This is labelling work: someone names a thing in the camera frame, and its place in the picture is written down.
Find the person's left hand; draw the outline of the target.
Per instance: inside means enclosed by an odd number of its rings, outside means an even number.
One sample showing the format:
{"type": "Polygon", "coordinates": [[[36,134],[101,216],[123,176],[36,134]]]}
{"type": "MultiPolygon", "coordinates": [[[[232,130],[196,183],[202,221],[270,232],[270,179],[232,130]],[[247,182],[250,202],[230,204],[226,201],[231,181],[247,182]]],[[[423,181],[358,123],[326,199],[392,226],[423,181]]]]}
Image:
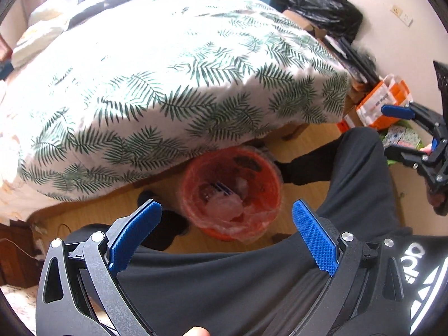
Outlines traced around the person's left hand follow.
{"type": "Polygon", "coordinates": [[[210,333],[205,328],[194,326],[188,330],[184,336],[210,336],[210,333]]]}

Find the person's right hand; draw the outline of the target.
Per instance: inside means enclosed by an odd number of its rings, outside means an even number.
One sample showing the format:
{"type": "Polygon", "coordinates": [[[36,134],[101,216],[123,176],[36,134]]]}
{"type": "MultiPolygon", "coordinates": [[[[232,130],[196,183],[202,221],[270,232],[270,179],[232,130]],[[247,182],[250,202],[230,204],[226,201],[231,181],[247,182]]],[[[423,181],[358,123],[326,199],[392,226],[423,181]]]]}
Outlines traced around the person's right hand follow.
{"type": "Polygon", "coordinates": [[[445,206],[447,204],[447,196],[444,193],[436,193],[434,192],[427,180],[424,180],[425,187],[426,187],[426,197],[428,200],[428,203],[433,207],[433,210],[436,214],[442,215],[441,211],[445,209],[445,206]]]}

